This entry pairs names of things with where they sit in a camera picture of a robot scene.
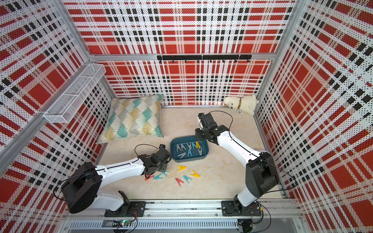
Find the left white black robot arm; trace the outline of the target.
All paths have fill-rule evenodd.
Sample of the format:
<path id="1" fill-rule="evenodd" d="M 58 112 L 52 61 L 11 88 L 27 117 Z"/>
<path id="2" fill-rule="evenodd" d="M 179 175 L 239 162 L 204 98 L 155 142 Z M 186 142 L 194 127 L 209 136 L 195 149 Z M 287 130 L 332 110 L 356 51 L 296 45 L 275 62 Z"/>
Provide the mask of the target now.
<path id="1" fill-rule="evenodd" d="M 71 214 L 86 209 L 105 209 L 106 217 L 125 216 L 134 208 L 123 191 L 118 194 L 102 192 L 110 183 L 133 176 L 150 177 L 155 172 L 165 172 L 172 155 L 160 145 L 151 155 L 111 164 L 95 166 L 91 162 L 81 165 L 69 178 L 62 182 L 61 191 Z"/>

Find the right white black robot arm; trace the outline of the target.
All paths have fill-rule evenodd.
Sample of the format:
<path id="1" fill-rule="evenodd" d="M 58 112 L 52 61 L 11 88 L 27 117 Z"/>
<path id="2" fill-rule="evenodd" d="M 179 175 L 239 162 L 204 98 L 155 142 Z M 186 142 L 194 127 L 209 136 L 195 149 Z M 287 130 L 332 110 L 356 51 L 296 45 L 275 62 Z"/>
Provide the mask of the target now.
<path id="1" fill-rule="evenodd" d="M 280 183 L 273 156 L 263 150 L 257 151 L 237 139 L 229 127 L 218 125 L 211 113 L 198 115 L 197 139 L 205 139 L 230 152 L 245 168 L 245 188 L 234 197 L 233 207 L 226 209 L 228 215 L 243 215 L 255 206 L 255 201 Z"/>

